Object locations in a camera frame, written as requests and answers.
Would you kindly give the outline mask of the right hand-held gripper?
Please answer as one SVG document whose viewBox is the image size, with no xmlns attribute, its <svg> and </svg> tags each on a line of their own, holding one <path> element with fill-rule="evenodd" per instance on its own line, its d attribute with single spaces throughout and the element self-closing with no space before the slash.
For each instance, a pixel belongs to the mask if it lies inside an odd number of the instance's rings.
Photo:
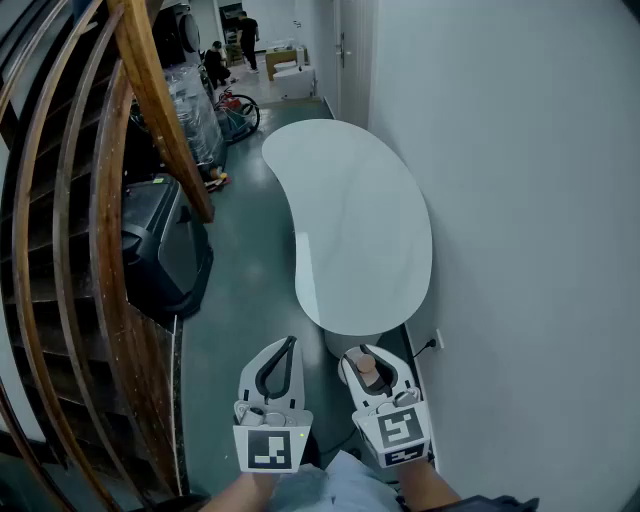
<svg viewBox="0 0 640 512">
<path fill-rule="evenodd" d="M 409 364 L 375 345 L 362 344 L 360 350 L 344 353 L 338 375 L 358 409 L 352 420 L 364 444 L 381 468 L 425 458 L 428 408 Z M 371 406 L 380 396 L 384 400 Z"/>
</svg>

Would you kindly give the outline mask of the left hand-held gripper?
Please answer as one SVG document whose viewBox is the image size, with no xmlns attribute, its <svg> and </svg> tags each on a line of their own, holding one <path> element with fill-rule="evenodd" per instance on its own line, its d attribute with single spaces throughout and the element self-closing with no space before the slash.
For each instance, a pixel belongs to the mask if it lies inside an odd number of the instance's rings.
<svg viewBox="0 0 640 512">
<path fill-rule="evenodd" d="M 313 422 L 304 410 L 300 343 L 287 336 L 260 351 L 242 370 L 233 434 L 244 473 L 296 473 Z"/>
</svg>

